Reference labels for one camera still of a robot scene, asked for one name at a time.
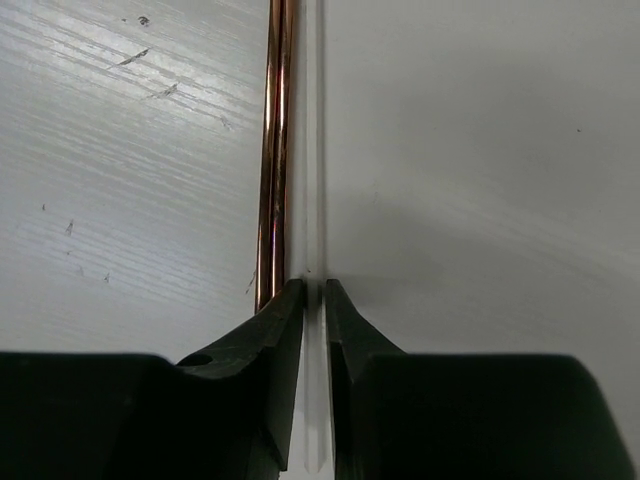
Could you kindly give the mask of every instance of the black holder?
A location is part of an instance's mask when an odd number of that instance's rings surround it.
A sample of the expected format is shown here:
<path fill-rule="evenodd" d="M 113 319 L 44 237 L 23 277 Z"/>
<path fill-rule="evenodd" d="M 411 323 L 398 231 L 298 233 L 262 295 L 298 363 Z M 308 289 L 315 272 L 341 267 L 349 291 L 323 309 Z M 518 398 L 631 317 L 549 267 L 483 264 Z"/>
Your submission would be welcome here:
<path fill-rule="evenodd" d="M 0 354 L 0 478 L 277 479 L 286 470 L 304 285 L 171 365 L 152 355 Z"/>
<path fill-rule="evenodd" d="M 593 377 L 560 355 L 409 355 L 326 288 L 336 480 L 623 480 Z"/>

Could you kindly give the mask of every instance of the copper rod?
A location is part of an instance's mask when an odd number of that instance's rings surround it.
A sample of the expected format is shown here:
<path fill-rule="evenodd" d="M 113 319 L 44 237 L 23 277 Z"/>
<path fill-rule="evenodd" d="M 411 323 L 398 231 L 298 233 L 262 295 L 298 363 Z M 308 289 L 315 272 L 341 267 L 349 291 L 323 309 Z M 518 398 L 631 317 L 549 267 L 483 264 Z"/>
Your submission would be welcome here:
<path fill-rule="evenodd" d="M 271 189 L 275 158 L 275 131 L 278 100 L 278 58 L 283 0 L 271 0 L 269 9 L 269 33 L 267 46 L 267 81 L 265 86 L 264 125 L 262 130 L 262 166 L 260 173 L 260 198 L 258 206 L 258 251 L 256 260 L 255 311 L 271 299 Z"/>
<path fill-rule="evenodd" d="M 289 156 L 289 118 L 291 97 L 291 58 L 293 52 L 293 21 L 295 0 L 282 0 L 281 35 L 278 55 L 277 122 L 275 162 L 272 170 L 271 191 L 271 296 L 284 286 L 286 268 L 286 199 L 287 160 Z"/>

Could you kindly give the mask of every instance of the hole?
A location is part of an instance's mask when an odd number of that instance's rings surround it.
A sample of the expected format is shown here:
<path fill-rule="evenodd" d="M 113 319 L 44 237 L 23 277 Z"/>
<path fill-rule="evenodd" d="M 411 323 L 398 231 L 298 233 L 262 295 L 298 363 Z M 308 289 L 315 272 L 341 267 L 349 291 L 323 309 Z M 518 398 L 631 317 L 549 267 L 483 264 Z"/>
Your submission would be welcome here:
<path fill-rule="evenodd" d="M 204 353 L 193 353 L 178 363 L 179 367 L 200 367 L 211 363 L 213 358 Z"/>

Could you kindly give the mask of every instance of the copper wire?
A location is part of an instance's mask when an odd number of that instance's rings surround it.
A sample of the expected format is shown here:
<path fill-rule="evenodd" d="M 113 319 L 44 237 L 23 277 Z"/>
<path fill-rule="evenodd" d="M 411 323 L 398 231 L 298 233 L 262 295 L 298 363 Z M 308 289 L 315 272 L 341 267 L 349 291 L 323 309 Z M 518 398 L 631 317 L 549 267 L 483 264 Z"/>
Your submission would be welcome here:
<path fill-rule="evenodd" d="M 271 0 L 258 211 L 255 310 L 285 281 L 285 220 L 295 0 Z"/>

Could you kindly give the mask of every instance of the white wood grain surface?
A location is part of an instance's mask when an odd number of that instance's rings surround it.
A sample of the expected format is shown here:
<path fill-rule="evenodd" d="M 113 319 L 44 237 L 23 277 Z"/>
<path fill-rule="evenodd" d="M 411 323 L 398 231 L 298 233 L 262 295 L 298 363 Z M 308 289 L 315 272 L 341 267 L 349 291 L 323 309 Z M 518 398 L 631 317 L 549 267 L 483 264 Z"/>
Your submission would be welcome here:
<path fill-rule="evenodd" d="M 326 0 L 329 275 L 401 347 L 558 352 L 640 459 L 640 5 Z"/>
<path fill-rule="evenodd" d="M 0 348 L 176 360 L 251 316 L 267 13 L 0 4 Z"/>

